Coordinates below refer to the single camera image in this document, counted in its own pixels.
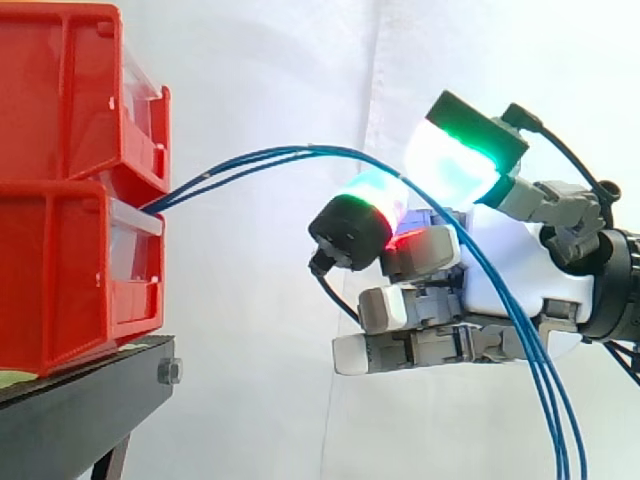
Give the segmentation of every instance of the green led light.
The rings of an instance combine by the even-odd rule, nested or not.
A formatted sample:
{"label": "green led light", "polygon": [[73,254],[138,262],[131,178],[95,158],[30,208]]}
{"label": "green led light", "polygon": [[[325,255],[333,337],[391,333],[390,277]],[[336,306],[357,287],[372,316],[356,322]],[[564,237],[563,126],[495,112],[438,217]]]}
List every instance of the green led light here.
{"label": "green led light", "polygon": [[437,202],[465,210],[500,178],[492,159],[424,120],[405,154],[408,176]]}
{"label": "green led light", "polygon": [[339,195],[358,198],[378,210],[395,232],[407,213],[409,191],[397,178],[380,170],[367,170],[351,180]]}

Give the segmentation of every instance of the metal bolt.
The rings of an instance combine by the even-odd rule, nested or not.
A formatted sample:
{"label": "metal bolt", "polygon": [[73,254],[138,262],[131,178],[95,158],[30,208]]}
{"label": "metal bolt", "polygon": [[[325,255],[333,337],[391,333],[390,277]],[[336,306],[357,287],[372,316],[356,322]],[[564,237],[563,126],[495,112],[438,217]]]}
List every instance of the metal bolt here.
{"label": "metal bolt", "polygon": [[158,365],[158,382],[177,385],[182,380],[182,359],[164,358]]}

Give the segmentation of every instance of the robotic hand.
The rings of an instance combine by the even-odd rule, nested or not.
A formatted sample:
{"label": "robotic hand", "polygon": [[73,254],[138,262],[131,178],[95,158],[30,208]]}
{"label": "robotic hand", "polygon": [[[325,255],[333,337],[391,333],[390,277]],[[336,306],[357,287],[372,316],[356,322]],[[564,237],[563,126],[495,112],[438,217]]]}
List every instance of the robotic hand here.
{"label": "robotic hand", "polygon": [[[456,216],[543,343],[549,345],[553,331],[587,343],[640,342],[640,238],[613,228],[617,187],[593,180],[564,144],[517,105],[490,120],[445,92],[427,120],[492,159],[497,180],[471,210]],[[528,148],[520,129],[549,135],[589,175],[592,188],[519,178],[515,173]],[[334,340],[336,371],[359,375],[525,358],[498,295],[461,249],[455,230],[429,210],[403,217],[401,195],[385,197],[388,186],[377,187],[376,195],[359,198],[347,189],[309,227],[319,245],[310,263],[315,275],[333,265],[361,270],[377,258],[389,279],[389,285],[360,294],[357,319],[364,333]]]}

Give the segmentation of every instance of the black connector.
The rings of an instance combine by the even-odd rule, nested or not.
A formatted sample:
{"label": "black connector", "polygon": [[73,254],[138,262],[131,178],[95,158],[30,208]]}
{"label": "black connector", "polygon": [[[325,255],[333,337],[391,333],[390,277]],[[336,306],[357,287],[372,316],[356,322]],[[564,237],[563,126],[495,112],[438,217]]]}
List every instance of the black connector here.
{"label": "black connector", "polygon": [[527,130],[533,133],[540,133],[544,128],[542,120],[517,103],[509,105],[500,120],[517,130]]}

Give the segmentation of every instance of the red led light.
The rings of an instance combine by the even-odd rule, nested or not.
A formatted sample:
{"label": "red led light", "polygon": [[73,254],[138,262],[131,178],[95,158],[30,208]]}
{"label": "red led light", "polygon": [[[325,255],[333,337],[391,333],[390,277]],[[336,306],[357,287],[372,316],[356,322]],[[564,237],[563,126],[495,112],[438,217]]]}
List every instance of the red led light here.
{"label": "red led light", "polygon": [[415,230],[409,230],[408,232],[402,233],[400,235],[394,235],[393,237],[391,237],[391,240],[389,240],[389,243],[387,243],[385,250],[396,251],[398,249],[402,249],[410,238],[420,235],[426,230],[426,228],[417,228]]}

